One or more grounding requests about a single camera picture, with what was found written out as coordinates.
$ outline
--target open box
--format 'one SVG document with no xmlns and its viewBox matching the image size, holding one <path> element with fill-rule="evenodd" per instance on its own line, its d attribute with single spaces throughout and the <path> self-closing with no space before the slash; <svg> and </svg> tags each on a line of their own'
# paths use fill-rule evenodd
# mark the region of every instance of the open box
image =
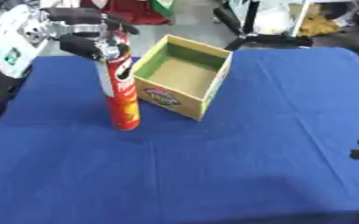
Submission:
<svg viewBox="0 0 359 224">
<path fill-rule="evenodd" d="M 232 52 L 167 35 L 132 68 L 138 97 L 199 121 L 231 57 Z"/>
</svg>

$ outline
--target blue tablecloth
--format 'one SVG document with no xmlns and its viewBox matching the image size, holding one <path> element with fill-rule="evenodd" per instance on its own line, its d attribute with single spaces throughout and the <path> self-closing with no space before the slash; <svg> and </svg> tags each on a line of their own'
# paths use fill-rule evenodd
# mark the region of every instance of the blue tablecloth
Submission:
<svg viewBox="0 0 359 224">
<path fill-rule="evenodd" d="M 93 62 L 34 66 L 0 119 L 0 224 L 359 223 L 349 51 L 238 51 L 202 122 L 142 101 L 133 131 Z"/>
</svg>

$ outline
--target black equipment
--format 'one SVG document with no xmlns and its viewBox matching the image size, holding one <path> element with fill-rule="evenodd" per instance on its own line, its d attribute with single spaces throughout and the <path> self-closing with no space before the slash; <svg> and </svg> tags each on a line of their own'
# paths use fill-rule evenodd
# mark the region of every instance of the black equipment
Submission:
<svg viewBox="0 0 359 224">
<path fill-rule="evenodd" d="M 236 17 L 231 16 L 232 12 L 220 7 L 214 9 L 215 16 L 221 20 L 235 35 L 237 39 L 231 42 L 225 49 L 234 51 L 246 44 L 261 44 L 266 46 L 286 46 L 286 47 L 310 47 L 313 41 L 308 37 L 288 37 L 284 35 L 264 35 L 253 32 L 257 11 L 261 0 L 249 0 L 248 13 L 245 23 Z"/>
</svg>

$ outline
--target pringles can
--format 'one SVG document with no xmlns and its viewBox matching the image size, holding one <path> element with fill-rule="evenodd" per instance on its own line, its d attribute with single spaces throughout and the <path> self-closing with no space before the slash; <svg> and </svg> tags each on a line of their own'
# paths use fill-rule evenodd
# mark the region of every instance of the pringles can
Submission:
<svg viewBox="0 0 359 224">
<path fill-rule="evenodd" d="M 135 79 L 130 72 L 129 39 L 126 35 L 116 37 L 121 41 L 118 47 L 121 56 L 96 63 L 113 125 L 120 130 L 133 130 L 140 124 L 140 112 Z"/>
</svg>

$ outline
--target can label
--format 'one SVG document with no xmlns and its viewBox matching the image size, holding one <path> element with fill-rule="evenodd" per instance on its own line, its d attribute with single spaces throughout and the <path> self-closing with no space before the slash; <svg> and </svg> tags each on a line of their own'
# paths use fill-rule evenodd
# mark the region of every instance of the can label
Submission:
<svg viewBox="0 0 359 224">
<path fill-rule="evenodd" d="M 137 90 L 134 77 L 130 74 L 129 54 L 107 62 L 110 83 L 114 96 L 107 95 L 113 123 L 120 130 L 133 130 L 140 124 Z"/>
</svg>

